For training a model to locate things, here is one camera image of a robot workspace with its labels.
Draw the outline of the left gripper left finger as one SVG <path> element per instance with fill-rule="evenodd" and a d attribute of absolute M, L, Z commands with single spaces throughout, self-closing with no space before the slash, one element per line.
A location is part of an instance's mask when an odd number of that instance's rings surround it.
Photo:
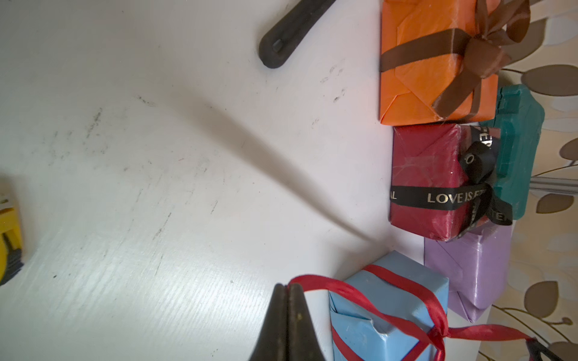
<path fill-rule="evenodd" d="M 250 361 L 288 360 L 288 289 L 275 285 Z"/>

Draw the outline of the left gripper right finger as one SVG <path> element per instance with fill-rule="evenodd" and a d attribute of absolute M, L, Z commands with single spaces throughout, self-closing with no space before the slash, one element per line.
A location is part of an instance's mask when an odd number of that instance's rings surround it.
<path fill-rule="evenodd" d="M 302 286 L 290 284 L 287 288 L 287 359 L 324 361 Z"/>

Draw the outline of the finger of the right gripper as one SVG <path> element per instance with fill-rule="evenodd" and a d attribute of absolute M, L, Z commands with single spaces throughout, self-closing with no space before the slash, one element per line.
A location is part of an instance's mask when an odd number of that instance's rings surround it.
<path fill-rule="evenodd" d="M 526 346 L 530 361 L 562 361 L 561 357 L 549 350 L 546 346 L 540 344 L 535 338 L 527 340 Z"/>

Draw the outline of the red ribbon bow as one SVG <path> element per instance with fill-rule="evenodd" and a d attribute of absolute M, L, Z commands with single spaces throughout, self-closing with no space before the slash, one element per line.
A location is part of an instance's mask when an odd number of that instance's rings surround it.
<path fill-rule="evenodd" d="M 301 275 L 290 283 L 328 291 L 335 360 L 444 360 L 448 338 L 535 343 L 507 326 L 451 327 L 448 280 L 415 263 L 401 273 L 371 264 L 347 281 Z"/>

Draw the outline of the purple gift box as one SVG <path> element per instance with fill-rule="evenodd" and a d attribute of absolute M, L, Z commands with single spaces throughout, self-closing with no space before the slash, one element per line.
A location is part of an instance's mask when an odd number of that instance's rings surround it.
<path fill-rule="evenodd" d="M 424 241 L 424 265 L 449 279 L 448 307 L 471 323 L 507 285 L 512 226 L 485 224 L 448 242 Z"/>

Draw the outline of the blue gift box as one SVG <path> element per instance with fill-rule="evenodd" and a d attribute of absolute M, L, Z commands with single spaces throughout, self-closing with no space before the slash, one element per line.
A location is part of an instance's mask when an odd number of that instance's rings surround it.
<path fill-rule="evenodd" d="M 432 291 L 443 310 L 448 307 L 449 279 L 397 251 L 373 263 Z M 368 271 L 359 271 L 346 283 L 360 291 L 383 314 L 415 323 L 429 332 L 434 326 L 423 301 Z M 336 293 L 329 294 L 331 325 L 337 335 L 363 360 L 401 360 L 418 343 L 396 326 Z"/>

